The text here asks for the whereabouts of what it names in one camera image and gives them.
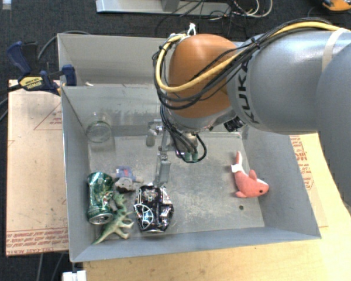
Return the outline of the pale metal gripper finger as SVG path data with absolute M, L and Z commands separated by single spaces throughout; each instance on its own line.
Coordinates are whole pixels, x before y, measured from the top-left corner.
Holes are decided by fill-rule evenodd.
M 162 136 L 164 133 L 164 126 L 162 120 L 152 120 L 147 126 L 146 135 L 146 146 L 152 147 L 155 145 L 155 141 L 158 136 Z
M 159 153 L 157 155 L 156 175 L 154 179 L 155 186 L 164 186 L 168 182 L 170 167 L 171 162 L 169 161 L 167 154 Z

